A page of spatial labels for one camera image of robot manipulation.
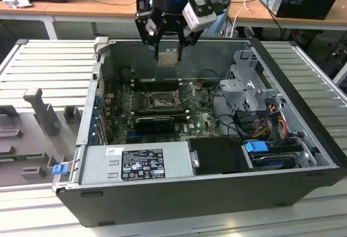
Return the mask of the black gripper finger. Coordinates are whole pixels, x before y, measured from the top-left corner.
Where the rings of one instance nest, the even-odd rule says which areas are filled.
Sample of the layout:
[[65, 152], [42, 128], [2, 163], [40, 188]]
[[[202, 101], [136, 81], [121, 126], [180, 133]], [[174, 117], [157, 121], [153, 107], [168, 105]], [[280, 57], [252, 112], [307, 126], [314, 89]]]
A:
[[153, 59], [158, 61], [160, 37], [158, 36], [156, 24], [152, 20], [152, 11], [137, 11], [134, 21], [143, 44], [154, 48]]
[[177, 61], [181, 61], [182, 60], [182, 50], [185, 47], [188, 46], [194, 46], [198, 39], [200, 38], [200, 36], [203, 33], [203, 30], [197, 31], [197, 32], [190, 32], [190, 34], [188, 36], [184, 36], [184, 31], [183, 28], [181, 27], [177, 27], [176, 28], [177, 34], [178, 34], [178, 46], [177, 46]]

